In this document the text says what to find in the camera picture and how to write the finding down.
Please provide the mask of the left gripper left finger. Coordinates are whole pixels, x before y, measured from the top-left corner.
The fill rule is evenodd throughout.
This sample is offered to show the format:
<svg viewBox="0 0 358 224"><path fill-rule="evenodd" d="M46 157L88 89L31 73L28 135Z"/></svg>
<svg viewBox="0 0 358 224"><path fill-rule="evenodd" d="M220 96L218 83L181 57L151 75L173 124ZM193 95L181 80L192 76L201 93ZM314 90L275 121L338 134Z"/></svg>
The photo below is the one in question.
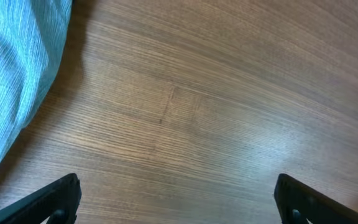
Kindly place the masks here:
<svg viewBox="0 0 358 224"><path fill-rule="evenodd" d="M1 209L0 224L74 224L80 200L80 180L67 174Z"/></svg>

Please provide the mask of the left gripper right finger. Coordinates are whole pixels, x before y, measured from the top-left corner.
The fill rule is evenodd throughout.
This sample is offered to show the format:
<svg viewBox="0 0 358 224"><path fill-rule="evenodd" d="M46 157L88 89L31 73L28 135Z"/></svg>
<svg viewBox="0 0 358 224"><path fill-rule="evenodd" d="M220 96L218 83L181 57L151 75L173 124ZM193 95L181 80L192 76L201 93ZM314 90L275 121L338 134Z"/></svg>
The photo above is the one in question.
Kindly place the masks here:
<svg viewBox="0 0 358 224"><path fill-rule="evenodd" d="M279 174L274 199L283 224L358 223L358 212L288 174Z"/></svg>

